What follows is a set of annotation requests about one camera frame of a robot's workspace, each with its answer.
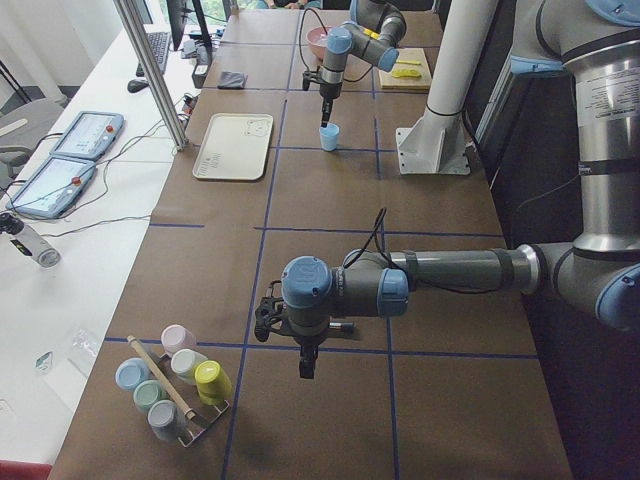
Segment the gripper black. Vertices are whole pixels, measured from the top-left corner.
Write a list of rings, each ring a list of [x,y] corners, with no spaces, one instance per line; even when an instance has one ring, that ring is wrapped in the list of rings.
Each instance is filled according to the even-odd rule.
[[[254,335],[266,342],[271,333],[292,337],[300,345],[299,376],[313,379],[318,347],[327,338],[352,338],[355,335],[353,322],[331,319],[324,304],[297,308],[284,300],[284,293],[275,295],[281,281],[272,281],[266,295],[255,311]]]
[[[333,100],[337,99],[341,94],[343,72],[328,69],[304,71],[302,74],[302,89],[304,91],[308,91],[312,83],[319,86],[320,95],[323,98],[321,127],[325,128],[328,126],[331,119]]]

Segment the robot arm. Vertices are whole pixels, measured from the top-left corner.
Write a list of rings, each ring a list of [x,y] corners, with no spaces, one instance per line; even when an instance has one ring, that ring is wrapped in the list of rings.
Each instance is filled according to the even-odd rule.
[[[350,20],[329,30],[322,65],[305,71],[303,89],[319,85],[323,134],[341,93],[349,56],[390,72],[404,37],[403,14],[385,1],[351,1]],[[499,1],[479,1],[473,16],[451,1],[423,116],[396,130],[402,174],[463,174],[462,113],[467,89]],[[562,186],[501,208],[509,243],[523,207],[580,179],[582,233],[571,242],[515,249],[385,252],[382,208],[365,244],[330,268],[315,256],[291,260],[255,311],[254,335],[291,337],[299,375],[314,378],[320,345],[353,332],[346,317],[394,317],[409,292],[427,287],[459,294],[517,289],[549,295],[601,323],[639,335],[639,1],[517,1],[510,49],[512,75],[573,77],[580,158]]]
[[[349,12],[349,21],[328,31],[322,65],[303,74],[304,90],[311,83],[319,85],[322,127],[328,125],[333,101],[340,96],[348,56],[390,72],[399,56],[397,46],[407,30],[402,12],[384,1],[352,1]]]

